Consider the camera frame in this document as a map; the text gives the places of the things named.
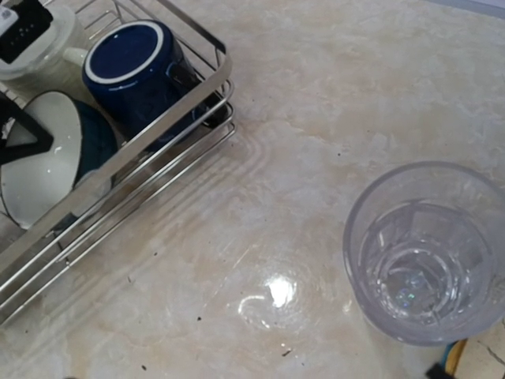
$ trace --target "yellow object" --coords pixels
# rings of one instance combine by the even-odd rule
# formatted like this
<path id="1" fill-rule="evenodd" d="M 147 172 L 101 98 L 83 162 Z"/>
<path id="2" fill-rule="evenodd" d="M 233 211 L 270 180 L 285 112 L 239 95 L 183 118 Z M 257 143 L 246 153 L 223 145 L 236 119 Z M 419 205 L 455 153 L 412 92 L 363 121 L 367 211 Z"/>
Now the yellow object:
<path id="1" fill-rule="evenodd" d="M 465 349 L 467 340 L 462 340 L 457 342 L 449 351 L 449 355 L 447 357 L 447 362 L 445 364 L 445 370 L 449 375 L 455 375 L 456 369 L 458 368 L 459 359 L 463 354 L 463 350 Z"/>

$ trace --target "metal wire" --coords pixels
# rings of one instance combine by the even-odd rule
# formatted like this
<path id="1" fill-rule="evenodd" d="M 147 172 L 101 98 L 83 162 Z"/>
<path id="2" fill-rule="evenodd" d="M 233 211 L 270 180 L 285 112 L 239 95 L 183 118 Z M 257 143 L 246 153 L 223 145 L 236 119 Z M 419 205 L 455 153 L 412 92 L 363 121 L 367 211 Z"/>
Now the metal wire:
<path id="1" fill-rule="evenodd" d="M 46 2 L 45 5 L 48 5 L 52 2 L 54 2 L 54 0 Z M 101 3 L 99 0 L 87 1 L 77 9 L 76 14 L 80 15 L 85 10 L 92 9 L 92 7 L 96 5 L 97 2 Z M 95 38 L 100 33 L 105 32 L 108 28 L 110 28 L 114 23 L 118 21 L 122 23 L 125 22 L 123 11 L 136 19 L 145 18 L 140 17 L 139 14 L 131 10 L 125 4 L 125 2 L 133 4 L 149 17 L 156 20 L 159 19 L 153 12 L 149 11 L 149 9 L 147 9 L 145 6 L 142 6 L 137 0 L 124 0 L 123 2 L 120 2 L 118 0 L 110 0 L 110 3 L 114 8 L 104 11 L 97 18 L 88 23 L 85 27 L 86 29 L 93 29 L 101 20 L 104 20 L 107 16 L 112 16 L 113 19 L 108 21 L 107 24 L 101 28 L 92 30 L 91 38 Z M 218 39 L 216 39 L 213 35 L 207 32 L 204 28 L 202 28 L 199 24 L 197 24 L 194 20 L 192 20 L 170 2 L 167 2 L 165 0 L 158 0 L 158 2 L 165 7 L 167 12 L 172 12 L 176 17 L 180 17 L 189 27 L 193 29 L 194 32 L 200 34 L 210 44 L 214 45 L 216 64 L 209 62 L 197 49 L 192 47 L 188 42 L 186 42 L 185 39 L 182 39 L 179 34 L 176 35 L 178 40 L 192 53 L 194 53 L 196 58 L 198 58 L 202 63 L 204 63 L 213 71 L 217 71 L 222 65 L 221 59 L 219 57 L 219 52 L 221 51 L 225 53 L 224 45 L 222 45 Z M 197 75 L 203 82 L 206 81 L 206 78 L 204 75 L 202 75 L 201 72 L 197 72 Z M 232 123 L 234 109 L 228 103 L 228 100 L 233 94 L 234 85 L 233 82 L 227 80 L 226 78 L 223 78 L 223 80 L 224 82 L 219 82 L 219 84 L 214 87 L 215 93 L 221 99 L 218 104 L 216 104 L 212 109 L 205 112 L 205 114 L 199 117 L 191 126 L 178 134 L 172 141 L 168 142 L 157 152 L 151 154 L 147 158 L 138 155 L 138 164 L 133 169 L 129 169 L 128 174 L 125 174 L 125 176 L 120 181 L 118 181 L 116 186 L 103 199 L 98 201 L 93 207 L 87 210 L 82 217 L 80 217 L 75 223 L 65 229 L 60 235 L 54 237 L 52 241 L 50 241 L 43 249 L 36 253 L 31 259 L 29 259 L 22 267 L 16 270 L 14 274 L 12 274 L 7 280 L 4 281 L 4 283 L 0 285 L 0 298 L 2 298 L 2 302 L 0 302 L 0 311 L 4 310 L 1 315 L 1 317 L 4 318 L 3 320 L 0 319 L 0 324 L 12 320 L 13 317 L 15 317 L 17 314 L 19 314 L 19 312 L 26 308 L 33 301 L 33 299 L 35 299 L 40 293 L 46 290 L 57 278 L 71 269 L 78 261 L 88 255 L 88 253 L 92 251 L 94 247 L 100 244 L 111 233 L 116 231 L 133 212 L 135 212 L 138 208 L 143 207 L 146 203 L 152 201 L 152 199 L 158 196 L 162 191 L 172 186 L 183 174 L 190 171 L 191 168 L 196 166 L 202 159 L 208 156 L 212 151 L 214 151 L 218 146 L 220 146 L 224 141 L 226 141 L 235 133 L 235 125 Z M 228 109 L 229 117 L 226 120 L 224 120 L 218 127 L 214 128 L 210 133 L 199 137 L 189 147 L 177 154 L 177 156 L 175 156 L 169 162 L 164 163 L 162 167 L 157 169 L 153 174 L 150 174 L 147 179 L 140 183 L 137 183 L 136 186 L 133 185 L 134 179 L 137 179 L 137 177 L 141 173 L 145 172 L 148 167 L 157 162 L 180 140 L 188 136 L 191 132 L 198 128 L 202 122 L 204 122 L 214 112 L 223 106 L 226 106 Z M 133 142 L 134 141 L 129 142 L 123 146 L 122 149 L 133 148 L 135 145 Z M 123 167 L 126 168 L 130 163 L 130 160 L 125 160 L 123 162 Z M 168 182 L 164 183 L 160 188 L 156 189 L 154 185 L 174 169 L 178 169 L 176 175 Z M 130 186 L 133 186 L 134 189 L 127 194 L 124 194 L 124 189 L 129 188 Z M 108 201 L 116 201 L 116 203 L 104 215 L 100 216 L 97 220 L 93 220 L 90 225 L 86 225 L 86 230 L 82 231 L 77 237 L 70 241 L 64 249 L 59 249 L 59 253 L 56 255 L 56 257 L 51 257 L 46 261 L 44 260 L 46 255 L 48 255 L 54 246 L 62 247 L 62 239 L 64 237 L 69 237 L 70 233 L 72 231 L 76 231 L 78 226 L 83 225 L 85 222 L 88 222 L 90 220 L 90 217 L 99 210 L 100 206 L 104 203 L 107 203 Z M 123 211 L 123 213 L 119 220 L 113 220 L 112 217 L 121 211 Z M 111 222 L 111 225 L 104 227 L 107 222 Z M 79 252 L 76 257 L 73 257 L 73 259 L 70 260 L 69 257 L 79 248 L 81 248 L 83 244 L 88 242 L 91 237 L 97 239 L 90 246 L 86 247 L 84 251 Z M 59 264 L 62 262 L 65 262 L 65 265 L 63 265 L 63 267 L 59 269 L 51 278 L 43 277 L 43 274 L 46 273 L 47 270 L 50 268 L 59 267 Z M 29 269 L 33 268 L 36 269 L 36 272 L 28 278 L 24 278 L 25 281 L 19 284 L 18 282 L 21 280 L 21 275 L 27 273 Z M 41 279 L 47 279 L 47 282 L 38 288 L 33 287 L 35 283 L 37 283 L 37 280 Z M 32 295 L 30 295 L 28 298 L 22 298 L 22 294 L 25 291 L 29 290 L 33 291 Z M 9 313 L 6 314 L 6 308 L 9 305 L 14 306 L 14 308 L 9 309 Z"/>

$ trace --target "black object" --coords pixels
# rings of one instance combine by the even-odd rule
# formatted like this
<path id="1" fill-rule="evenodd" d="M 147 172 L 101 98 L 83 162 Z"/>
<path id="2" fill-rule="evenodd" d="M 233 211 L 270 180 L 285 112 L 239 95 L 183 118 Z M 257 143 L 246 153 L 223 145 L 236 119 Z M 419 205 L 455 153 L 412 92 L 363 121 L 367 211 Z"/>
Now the black object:
<path id="1" fill-rule="evenodd" d="M 170 67 L 168 77 L 174 81 L 176 84 L 181 85 L 186 88 L 189 92 L 196 88 L 199 84 L 201 84 L 201 80 L 194 74 L 188 72 L 188 70 L 183 67 L 181 64 L 175 64 Z M 204 100 L 204 104 L 207 108 L 213 108 L 215 105 L 221 101 L 221 97 L 213 92 L 207 99 Z M 226 108 L 226 104 L 220 107 L 216 112 L 211 114 L 204 122 L 206 126 L 209 128 L 216 128 L 221 125 L 224 120 L 228 117 L 228 109 Z"/>
<path id="2" fill-rule="evenodd" d="M 34 43 L 53 21 L 51 13 L 38 0 L 21 0 L 5 12 L 11 11 L 16 12 L 19 19 L 0 36 L 0 59 L 9 64 Z"/>
<path id="3" fill-rule="evenodd" d="M 0 126 L 4 126 L 11 118 L 19 122 L 36 139 L 30 144 L 6 146 L 7 140 L 0 140 L 0 166 L 14 160 L 34 156 L 51 149 L 54 138 L 32 116 L 21 110 L 16 103 L 0 92 Z"/>
<path id="4" fill-rule="evenodd" d="M 428 379 L 455 379 L 451 375 L 445 372 L 443 367 L 437 363 L 426 373 Z"/>

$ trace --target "drinking glass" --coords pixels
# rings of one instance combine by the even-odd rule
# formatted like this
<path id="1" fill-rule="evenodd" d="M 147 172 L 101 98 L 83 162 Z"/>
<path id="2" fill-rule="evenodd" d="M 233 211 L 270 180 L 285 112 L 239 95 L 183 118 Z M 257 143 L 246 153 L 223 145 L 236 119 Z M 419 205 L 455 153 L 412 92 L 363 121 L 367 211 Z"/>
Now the drinking glass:
<path id="1" fill-rule="evenodd" d="M 357 199 L 343 253 L 357 302 L 378 329 L 433 346 L 505 314 L 505 194 L 453 163 L 386 173 Z"/>

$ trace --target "white mug rim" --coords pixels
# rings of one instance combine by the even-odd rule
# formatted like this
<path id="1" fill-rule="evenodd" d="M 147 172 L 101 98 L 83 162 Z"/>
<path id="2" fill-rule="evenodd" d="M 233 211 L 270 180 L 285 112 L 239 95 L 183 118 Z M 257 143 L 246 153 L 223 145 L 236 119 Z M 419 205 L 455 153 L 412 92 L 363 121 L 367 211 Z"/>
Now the white mug rim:
<path id="1" fill-rule="evenodd" d="M 120 30 L 122 30 L 124 28 L 129 28 L 134 25 L 147 26 L 156 32 L 156 36 L 158 37 L 158 41 L 156 42 L 155 49 L 153 50 L 153 52 L 151 53 L 149 58 L 147 58 L 144 61 L 144 63 L 139 65 L 134 70 L 132 70 L 129 73 L 126 73 L 124 75 L 121 75 L 120 77 L 105 78 L 105 77 L 100 77 L 100 76 L 96 75 L 91 68 L 91 59 L 92 59 L 93 54 L 96 52 L 96 49 L 103 43 L 103 41 L 105 41 L 107 38 L 109 38 L 113 34 L 119 32 Z M 152 62 L 155 60 L 155 58 L 158 56 L 159 52 L 161 51 L 161 48 L 163 46 L 163 41 L 164 41 L 163 30 L 160 28 L 160 26 L 158 24 L 156 24 L 153 21 L 133 21 L 133 22 L 129 22 L 127 24 L 123 24 L 123 25 L 115 28 L 114 30 L 108 32 L 102 38 L 100 38 L 99 41 L 97 43 L 95 43 L 95 45 L 89 51 L 88 56 L 86 57 L 86 62 L 84 64 L 84 71 L 86 73 L 86 76 L 91 81 L 93 81 L 97 84 L 117 84 L 122 81 L 126 81 L 132 77 L 135 77 L 138 73 L 142 72 L 143 70 L 148 68 L 149 65 L 152 64 Z"/>

